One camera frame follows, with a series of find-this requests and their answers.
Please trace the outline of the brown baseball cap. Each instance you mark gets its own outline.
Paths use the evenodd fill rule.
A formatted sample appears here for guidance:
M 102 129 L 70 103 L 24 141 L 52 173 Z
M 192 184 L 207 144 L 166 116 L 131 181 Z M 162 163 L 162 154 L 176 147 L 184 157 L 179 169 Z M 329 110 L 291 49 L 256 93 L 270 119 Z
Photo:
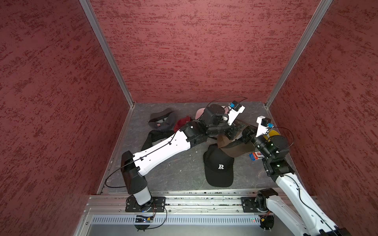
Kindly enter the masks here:
M 248 131 L 256 133 L 257 128 L 242 120 L 236 119 L 234 121 L 236 125 L 236 135 L 234 138 L 229 139 L 226 135 L 221 134 L 217 137 L 217 145 L 225 154 L 230 157 L 236 158 L 245 153 L 255 151 L 255 145 L 251 142 L 246 143 L 246 137 Z

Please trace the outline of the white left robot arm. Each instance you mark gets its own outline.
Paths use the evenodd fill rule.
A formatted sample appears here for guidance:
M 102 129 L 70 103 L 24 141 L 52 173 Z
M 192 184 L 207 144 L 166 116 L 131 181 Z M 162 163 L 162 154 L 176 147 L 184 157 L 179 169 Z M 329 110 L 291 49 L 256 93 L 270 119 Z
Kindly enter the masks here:
M 145 178 L 153 168 L 176 154 L 201 144 L 209 137 L 225 135 L 232 139 L 237 133 L 234 121 L 245 106 L 233 101 L 228 106 L 208 104 L 198 119 L 183 125 L 179 130 L 159 144 L 146 150 L 122 154 L 121 166 L 125 188 L 140 207 L 150 207 L 153 200 Z

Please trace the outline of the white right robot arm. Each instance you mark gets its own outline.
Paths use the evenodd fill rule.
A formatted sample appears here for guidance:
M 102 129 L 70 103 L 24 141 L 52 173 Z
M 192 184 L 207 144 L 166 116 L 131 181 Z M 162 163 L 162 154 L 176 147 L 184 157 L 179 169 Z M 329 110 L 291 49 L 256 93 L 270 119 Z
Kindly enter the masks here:
M 349 236 L 346 228 L 332 221 L 304 189 L 298 176 L 285 156 L 289 152 L 286 137 L 275 135 L 267 138 L 255 126 L 242 131 L 242 141 L 252 143 L 262 154 L 262 163 L 267 175 L 289 198 L 293 207 L 288 207 L 273 190 L 258 192 L 256 206 L 262 211 L 275 214 L 295 236 Z

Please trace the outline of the black cap under left arm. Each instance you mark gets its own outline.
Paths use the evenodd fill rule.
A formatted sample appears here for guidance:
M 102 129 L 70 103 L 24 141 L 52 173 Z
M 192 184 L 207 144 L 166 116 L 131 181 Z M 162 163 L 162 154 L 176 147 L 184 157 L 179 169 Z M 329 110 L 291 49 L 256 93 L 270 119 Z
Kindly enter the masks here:
M 149 132 L 146 141 L 144 142 L 141 151 L 151 148 L 157 143 L 164 141 L 165 139 L 171 137 L 174 134 L 173 130 L 169 131 L 158 131 L 152 130 Z

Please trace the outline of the pink baseball cap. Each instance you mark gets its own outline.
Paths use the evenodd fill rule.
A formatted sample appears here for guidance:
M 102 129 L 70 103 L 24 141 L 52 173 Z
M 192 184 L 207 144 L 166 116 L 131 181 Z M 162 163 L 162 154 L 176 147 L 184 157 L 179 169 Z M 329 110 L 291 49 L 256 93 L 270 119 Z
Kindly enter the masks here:
M 228 107 L 226 107 L 226 106 L 221 106 L 221 107 L 224 108 L 225 113 L 228 112 L 228 110 L 229 110 Z M 204 113 L 204 110 L 205 110 L 205 108 L 200 108 L 200 109 L 197 110 L 196 115 L 195 115 L 196 120 L 201 117 L 201 115 Z

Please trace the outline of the dark red baseball cap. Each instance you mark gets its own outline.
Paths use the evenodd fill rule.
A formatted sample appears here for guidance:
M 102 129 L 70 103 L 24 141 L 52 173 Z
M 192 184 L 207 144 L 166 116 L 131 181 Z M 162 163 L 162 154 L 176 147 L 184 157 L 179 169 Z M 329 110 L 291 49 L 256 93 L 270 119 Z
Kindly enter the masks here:
M 193 119 L 190 116 L 186 116 L 184 118 L 179 119 L 173 128 L 174 132 L 177 132 L 182 126 L 184 126 L 186 123 L 192 120 Z

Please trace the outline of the grey baseball cap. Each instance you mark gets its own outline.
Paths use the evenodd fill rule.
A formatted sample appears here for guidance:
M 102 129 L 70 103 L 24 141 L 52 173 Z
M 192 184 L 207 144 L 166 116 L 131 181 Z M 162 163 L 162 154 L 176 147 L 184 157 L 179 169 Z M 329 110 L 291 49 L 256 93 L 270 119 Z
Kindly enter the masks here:
M 176 113 L 167 108 L 162 112 L 152 113 L 148 125 L 156 131 L 166 132 L 172 130 L 176 124 Z

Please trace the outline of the toothpaste tube box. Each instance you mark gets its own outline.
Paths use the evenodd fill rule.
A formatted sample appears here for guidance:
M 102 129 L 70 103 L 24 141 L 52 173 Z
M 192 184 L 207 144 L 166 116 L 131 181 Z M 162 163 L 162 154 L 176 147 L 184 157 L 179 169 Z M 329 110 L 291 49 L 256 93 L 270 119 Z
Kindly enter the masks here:
M 255 151 L 255 152 L 251 152 L 249 154 L 249 158 L 252 160 L 252 161 L 256 161 L 256 160 L 262 160 L 265 158 L 265 156 L 259 152 L 259 151 Z

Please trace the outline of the yellow plastic cup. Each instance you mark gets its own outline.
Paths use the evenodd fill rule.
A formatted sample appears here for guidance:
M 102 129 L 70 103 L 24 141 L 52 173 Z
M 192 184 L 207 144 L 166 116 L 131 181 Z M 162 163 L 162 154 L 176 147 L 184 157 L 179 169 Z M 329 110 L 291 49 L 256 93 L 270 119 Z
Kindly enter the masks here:
M 277 131 L 275 131 L 275 130 L 269 130 L 266 134 L 264 134 L 263 136 L 264 136 L 264 139 L 265 140 L 270 140 L 272 137 L 274 137 L 274 136 L 279 136 L 280 135 L 280 133 L 279 132 L 277 132 Z

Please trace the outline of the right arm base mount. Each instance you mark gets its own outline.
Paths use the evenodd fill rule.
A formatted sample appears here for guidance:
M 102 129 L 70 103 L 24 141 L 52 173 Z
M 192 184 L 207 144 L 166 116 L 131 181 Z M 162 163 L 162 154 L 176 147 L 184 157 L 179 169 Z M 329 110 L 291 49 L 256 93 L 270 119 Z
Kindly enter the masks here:
M 267 213 L 269 211 L 266 205 L 266 198 L 260 195 L 257 197 L 242 197 L 241 206 L 244 213 Z

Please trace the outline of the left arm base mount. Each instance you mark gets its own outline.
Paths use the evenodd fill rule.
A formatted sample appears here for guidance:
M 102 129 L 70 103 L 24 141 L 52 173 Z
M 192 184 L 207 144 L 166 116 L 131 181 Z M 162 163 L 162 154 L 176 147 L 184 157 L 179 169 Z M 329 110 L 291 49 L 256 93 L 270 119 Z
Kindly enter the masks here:
M 139 205 L 134 196 L 129 196 L 126 200 L 125 212 L 160 213 L 165 211 L 165 203 L 165 197 L 152 197 L 149 202 Z

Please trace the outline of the left rear aluminium corner post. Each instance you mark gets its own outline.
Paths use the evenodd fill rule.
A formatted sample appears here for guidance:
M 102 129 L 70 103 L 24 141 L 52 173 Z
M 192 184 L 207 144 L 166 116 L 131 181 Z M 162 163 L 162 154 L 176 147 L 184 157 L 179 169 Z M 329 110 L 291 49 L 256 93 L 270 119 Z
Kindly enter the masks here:
M 103 51 L 109 65 L 110 65 L 112 71 L 113 71 L 113 74 L 116 77 L 116 80 L 118 81 L 118 84 L 119 84 L 128 104 L 129 104 L 129 106 L 131 108 L 133 108 L 134 105 L 135 105 L 135 101 L 133 100 L 132 95 L 131 95 L 131 93 L 130 93 L 130 91 L 129 91 L 126 83 L 125 83 L 125 80 L 124 80 L 122 73 L 121 73 L 121 71 L 120 71 L 120 69 L 117 65 L 117 62 L 114 58 L 114 55 L 113 55 L 113 53 L 112 53 L 112 51 L 109 47 L 109 44 L 106 40 L 106 37 L 103 33 L 103 30 L 101 29 L 101 26 L 99 24 L 99 21 L 98 21 L 96 15 L 95 15 L 94 9 L 93 9 L 90 1 L 89 0 L 80 0 L 79 2 L 80 2 L 81 6 L 84 10 L 84 13 L 85 13 L 90 25 L 91 25 L 91 28 L 92 28 L 100 46 L 101 46 L 101 48 L 102 48 L 102 51 Z

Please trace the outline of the aluminium corner post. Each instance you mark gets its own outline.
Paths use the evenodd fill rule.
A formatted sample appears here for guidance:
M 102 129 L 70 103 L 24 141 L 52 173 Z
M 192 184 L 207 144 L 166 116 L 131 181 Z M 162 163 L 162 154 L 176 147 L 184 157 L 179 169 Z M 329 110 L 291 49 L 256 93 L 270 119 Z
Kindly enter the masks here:
M 299 60 L 301 54 L 305 50 L 307 44 L 309 43 L 310 39 L 312 38 L 314 32 L 316 31 L 317 27 L 319 26 L 320 22 L 322 21 L 323 17 L 325 16 L 327 10 L 332 4 L 332 0 L 321 0 L 318 4 L 314 14 L 312 15 L 308 25 L 306 26 L 300 40 L 298 41 L 292 55 L 289 58 L 289 61 L 285 68 L 283 69 L 277 83 L 273 87 L 270 95 L 268 96 L 265 107 L 267 110 L 270 109 L 273 101 L 277 97 L 280 89 L 284 85 L 285 81 L 287 80 L 288 76 L 290 75 L 292 69 L 296 65 L 297 61 Z
M 102 51 L 103 51 L 109 65 L 110 65 L 112 71 L 113 71 L 113 74 L 116 77 L 116 80 L 118 81 L 118 84 L 119 84 L 128 104 L 129 104 L 129 106 L 131 108 L 133 108 L 134 105 L 135 105 L 135 101 L 133 100 L 132 95 L 131 95 L 131 93 L 130 93 L 130 91 L 129 91 L 126 83 L 125 83 L 125 80 L 124 80 L 122 73 L 121 73 L 121 71 L 120 71 L 120 69 L 117 65 L 117 62 L 114 58 L 114 55 L 113 55 L 113 53 L 112 53 L 112 51 L 109 47 L 109 44 L 106 40 L 106 37 L 103 33 L 103 30 L 101 29 L 101 26 L 99 24 L 99 21 L 98 21 L 96 15 L 95 15 L 94 9 L 93 9 L 90 1 L 89 0 L 80 0 L 79 2 L 80 2 L 81 6 L 84 10 L 84 13 L 85 13 L 90 25 L 91 25 L 91 28 L 92 28 L 100 46 L 101 46 L 101 48 L 102 48 Z

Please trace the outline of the right rear aluminium corner post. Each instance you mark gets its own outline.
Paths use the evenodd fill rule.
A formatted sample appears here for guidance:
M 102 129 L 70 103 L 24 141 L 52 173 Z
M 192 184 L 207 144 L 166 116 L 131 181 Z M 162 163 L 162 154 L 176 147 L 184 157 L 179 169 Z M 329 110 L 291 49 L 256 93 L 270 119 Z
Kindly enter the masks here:
M 318 4 L 314 14 L 312 15 L 308 25 L 306 26 L 300 40 L 298 41 L 292 55 L 289 58 L 289 61 L 285 68 L 283 69 L 277 83 L 273 87 L 270 95 L 268 96 L 265 107 L 267 110 L 270 109 L 273 101 L 277 97 L 280 89 L 284 85 L 285 81 L 287 80 L 288 76 L 290 75 L 292 69 L 296 65 L 297 61 L 299 60 L 301 54 L 305 50 L 307 44 L 309 43 L 310 39 L 312 38 L 314 32 L 316 31 L 317 27 L 319 26 L 320 22 L 322 21 L 323 17 L 325 16 L 327 10 L 332 4 L 332 0 L 321 0 Z

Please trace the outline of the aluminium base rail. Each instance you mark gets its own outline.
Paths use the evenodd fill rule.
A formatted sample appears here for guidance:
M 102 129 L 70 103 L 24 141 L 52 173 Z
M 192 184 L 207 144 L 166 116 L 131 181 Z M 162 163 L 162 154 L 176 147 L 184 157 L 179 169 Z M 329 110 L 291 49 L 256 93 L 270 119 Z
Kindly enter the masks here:
M 215 189 L 152 192 L 152 197 L 165 197 L 165 211 L 155 213 L 158 225 L 260 226 L 264 213 L 244 213 L 242 197 L 256 197 L 258 189 Z M 75 235 L 87 236 L 95 224 L 136 225 L 140 212 L 125 212 L 129 194 L 92 195 L 85 207 Z

